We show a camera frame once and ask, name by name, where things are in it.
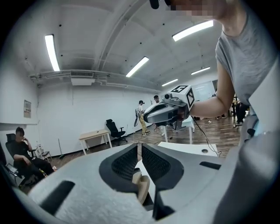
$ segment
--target black shirt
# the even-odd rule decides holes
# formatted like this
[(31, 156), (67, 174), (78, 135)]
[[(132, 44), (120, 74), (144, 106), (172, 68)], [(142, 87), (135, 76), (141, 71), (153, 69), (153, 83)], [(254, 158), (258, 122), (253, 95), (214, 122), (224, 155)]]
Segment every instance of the black shirt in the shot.
[(28, 154), (28, 145), (25, 142), (14, 141), (11, 145), (13, 156), (21, 155), (25, 156), (27, 159), (31, 160), (31, 156)]

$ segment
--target gray t-shirt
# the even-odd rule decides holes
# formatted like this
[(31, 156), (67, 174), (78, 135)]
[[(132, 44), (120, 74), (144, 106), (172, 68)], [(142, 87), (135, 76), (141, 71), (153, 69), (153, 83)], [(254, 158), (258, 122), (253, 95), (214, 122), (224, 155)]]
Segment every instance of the gray t-shirt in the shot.
[(243, 4), (247, 18), (238, 37), (222, 32), (216, 46), (216, 59), (228, 72), (237, 97), (248, 99), (268, 74), (278, 54), (277, 47), (262, 21)]

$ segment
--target wooden floor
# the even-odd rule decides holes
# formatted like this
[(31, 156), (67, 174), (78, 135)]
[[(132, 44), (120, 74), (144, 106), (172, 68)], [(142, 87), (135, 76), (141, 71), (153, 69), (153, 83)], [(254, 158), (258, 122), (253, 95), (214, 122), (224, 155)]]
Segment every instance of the wooden floor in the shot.
[[(233, 124), (235, 122), (233, 117), (225, 118), (225, 119), (203, 119), (197, 121), (200, 128), (205, 132), (207, 138), (209, 139), (211, 144), (216, 144), (218, 151), (221, 151), (221, 157), (226, 157), (229, 149), (234, 146), (237, 146), (239, 143), (240, 130), (233, 128)], [(130, 135), (126, 138), (129, 143), (150, 143), (150, 144), (159, 144), (161, 141), (165, 141), (164, 136), (161, 136), (159, 129), (157, 132), (154, 131), (155, 126), (148, 127), (150, 133), (142, 137), (141, 131), (135, 133), (134, 135)], [(172, 137), (168, 141), (171, 143), (180, 143), (180, 144), (189, 144), (189, 129), (186, 128), (183, 131), (179, 131), (176, 133), (170, 127), (167, 127), (167, 136), (168, 138)], [(193, 144), (207, 144), (207, 141), (203, 135), (203, 133), (199, 130), (198, 126), (195, 124), (195, 132), (192, 133), (192, 143)], [(126, 142), (121, 141), (121, 145), (127, 144)], [(112, 142), (113, 147), (117, 146), (115, 141)], [(110, 148), (107, 145), (101, 145), (94, 149), (91, 149), (90, 152), (94, 153), (98, 151), (102, 151)], [(67, 155), (62, 160), (59, 158), (54, 158), (51, 161), (51, 164), (56, 166), (57, 168), (62, 167), (67, 162), (79, 157), (83, 156), (83, 152), (77, 152), (75, 154)], [(141, 150), (138, 149), (138, 160), (141, 159)]]

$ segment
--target fluorescent light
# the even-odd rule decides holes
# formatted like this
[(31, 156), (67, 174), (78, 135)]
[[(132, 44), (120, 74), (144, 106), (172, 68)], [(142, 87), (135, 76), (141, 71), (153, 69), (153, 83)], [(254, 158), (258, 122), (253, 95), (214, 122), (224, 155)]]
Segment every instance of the fluorescent light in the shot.
[(56, 50), (54, 48), (54, 37), (53, 35), (45, 36), (45, 44), (47, 46), (49, 59), (52, 63), (52, 68), (55, 72), (60, 71), (60, 67), (58, 66), (57, 58), (56, 58)]
[(172, 81), (170, 81), (170, 82), (168, 82), (168, 83), (163, 84), (162, 86), (166, 86), (166, 85), (168, 85), (168, 84), (170, 84), (170, 83), (172, 83), (172, 82), (176, 82), (176, 81), (178, 81), (178, 79), (174, 79), (174, 80), (172, 80)]
[(149, 59), (144, 57), (127, 75), (126, 77), (132, 76), (138, 69), (140, 69)]
[(207, 22), (204, 22), (204, 23), (200, 23), (198, 25), (195, 25), (195, 26), (192, 26), (190, 28), (187, 28), (186, 30), (183, 30), (175, 35), (173, 35), (173, 39), (175, 41), (178, 41), (192, 33), (195, 33), (195, 32), (198, 32), (200, 30), (203, 30), (203, 29), (206, 29), (206, 28), (209, 28), (209, 27), (212, 27), (213, 26), (213, 20), (210, 20), (210, 21), (207, 21)]
[(201, 70), (198, 70), (198, 71), (196, 71), (196, 72), (193, 72), (193, 73), (191, 73), (191, 75), (194, 75), (194, 74), (199, 73), (199, 72), (203, 72), (203, 71), (208, 70), (208, 69), (210, 69), (210, 67), (208, 67), (208, 68), (203, 68), (203, 69), (201, 69)]

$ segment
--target black pants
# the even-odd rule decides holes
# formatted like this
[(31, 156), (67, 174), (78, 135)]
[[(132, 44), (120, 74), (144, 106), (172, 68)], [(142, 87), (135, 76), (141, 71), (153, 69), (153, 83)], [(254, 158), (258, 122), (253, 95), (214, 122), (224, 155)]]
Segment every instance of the black pants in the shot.
[(25, 171), (31, 172), (40, 180), (44, 178), (44, 175), (41, 171), (39, 171), (39, 169), (43, 170), (47, 175), (50, 175), (53, 172), (51, 164), (46, 160), (35, 158), (34, 160), (30, 160), (30, 162), (31, 164), (25, 167)]
[(236, 116), (237, 116), (237, 122), (243, 122), (243, 119), (246, 115), (246, 110), (248, 109), (248, 106), (243, 103), (238, 103), (236, 105)]

